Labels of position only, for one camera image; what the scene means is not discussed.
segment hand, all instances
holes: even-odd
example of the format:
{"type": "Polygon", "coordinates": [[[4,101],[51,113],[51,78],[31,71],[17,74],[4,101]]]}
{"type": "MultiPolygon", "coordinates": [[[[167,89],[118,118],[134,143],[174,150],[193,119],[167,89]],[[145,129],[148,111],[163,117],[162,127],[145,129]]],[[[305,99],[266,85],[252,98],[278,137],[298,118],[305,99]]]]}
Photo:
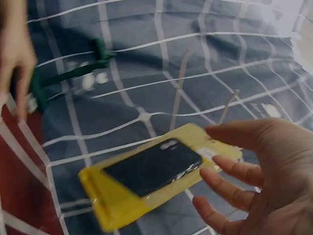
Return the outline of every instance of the hand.
{"type": "Polygon", "coordinates": [[[201,169],[205,182],[232,206],[248,212],[229,222],[205,197],[193,204],[203,220],[222,235],[309,235],[313,231],[313,133],[280,119],[234,121],[209,126],[208,135],[254,151],[260,166],[216,156],[227,174],[261,193],[243,191],[219,174],[201,169]]]}
{"type": "Polygon", "coordinates": [[[8,1],[6,19],[0,30],[0,94],[8,94],[13,70],[17,70],[16,101],[20,119],[26,119],[26,98],[37,59],[26,25],[25,1],[8,1]]]}

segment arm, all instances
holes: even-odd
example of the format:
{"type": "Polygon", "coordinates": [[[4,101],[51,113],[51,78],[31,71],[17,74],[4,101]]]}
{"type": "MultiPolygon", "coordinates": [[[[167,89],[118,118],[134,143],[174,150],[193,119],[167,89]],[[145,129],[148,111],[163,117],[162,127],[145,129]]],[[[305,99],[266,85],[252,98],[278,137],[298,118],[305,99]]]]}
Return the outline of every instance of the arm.
{"type": "Polygon", "coordinates": [[[17,70],[16,101],[21,119],[26,118],[25,96],[37,63],[26,20],[26,0],[0,0],[0,94],[8,94],[13,70],[17,70]]]}

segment gray plaid bedsheet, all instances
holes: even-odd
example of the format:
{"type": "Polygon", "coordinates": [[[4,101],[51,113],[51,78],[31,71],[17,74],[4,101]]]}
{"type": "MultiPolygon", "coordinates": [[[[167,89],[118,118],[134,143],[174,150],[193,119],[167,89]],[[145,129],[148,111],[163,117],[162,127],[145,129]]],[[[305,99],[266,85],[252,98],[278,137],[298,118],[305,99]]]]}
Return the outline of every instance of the gray plaid bedsheet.
{"type": "MultiPolygon", "coordinates": [[[[28,1],[43,79],[92,62],[93,38],[117,53],[107,69],[46,90],[51,101],[43,116],[44,149],[65,234],[104,234],[77,174],[169,131],[180,62],[189,48],[176,127],[217,123],[238,89],[225,121],[282,117],[313,129],[312,76],[295,62],[291,43],[308,1],[287,17],[277,2],[28,1]]],[[[244,160],[257,163],[246,150],[244,160]]],[[[246,217],[200,182],[114,234],[215,235],[191,204],[198,194],[231,220],[246,217]]]]}

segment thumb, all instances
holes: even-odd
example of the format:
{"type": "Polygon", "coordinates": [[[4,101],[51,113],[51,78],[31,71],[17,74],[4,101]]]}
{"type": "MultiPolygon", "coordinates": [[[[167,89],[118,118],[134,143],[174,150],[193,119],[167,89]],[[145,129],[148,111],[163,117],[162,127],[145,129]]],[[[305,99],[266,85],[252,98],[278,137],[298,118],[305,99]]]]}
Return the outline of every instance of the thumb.
{"type": "Polygon", "coordinates": [[[251,121],[231,121],[219,126],[207,126],[207,134],[215,140],[257,151],[260,137],[277,126],[290,124],[283,119],[266,118],[251,121]]]}

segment string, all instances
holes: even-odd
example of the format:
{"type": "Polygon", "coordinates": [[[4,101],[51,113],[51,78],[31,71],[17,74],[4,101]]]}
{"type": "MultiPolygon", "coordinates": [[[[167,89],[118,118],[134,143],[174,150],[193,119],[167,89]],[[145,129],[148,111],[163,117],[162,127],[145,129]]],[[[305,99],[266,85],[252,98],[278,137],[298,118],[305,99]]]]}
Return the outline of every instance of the string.
{"type": "Polygon", "coordinates": [[[222,116],[221,116],[221,118],[220,118],[220,120],[219,120],[219,122],[218,122],[218,125],[220,125],[220,124],[222,124],[223,123],[223,121],[224,121],[224,119],[225,119],[225,116],[226,116],[226,113],[227,113],[227,111],[228,111],[228,108],[229,108],[229,105],[230,105],[230,103],[233,101],[233,99],[239,94],[239,90],[235,90],[235,92],[234,93],[232,93],[232,96],[230,97],[230,99],[229,99],[229,101],[226,103],[226,105],[225,105],[225,108],[224,108],[224,111],[223,111],[223,113],[222,113],[222,116]]]}
{"type": "Polygon", "coordinates": [[[174,130],[174,128],[175,128],[176,114],[178,112],[182,86],[183,86],[183,83],[184,83],[184,79],[182,79],[182,77],[185,77],[185,72],[186,72],[186,68],[187,68],[188,58],[189,58],[189,56],[191,54],[192,54],[192,50],[188,49],[186,54],[184,55],[184,57],[182,59],[181,65],[180,65],[179,81],[178,81],[178,87],[177,87],[177,90],[176,90],[176,96],[175,96],[175,101],[174,101],[172,120],[171,120],[171,124],[170,124],[170,131],[174,130]]]}

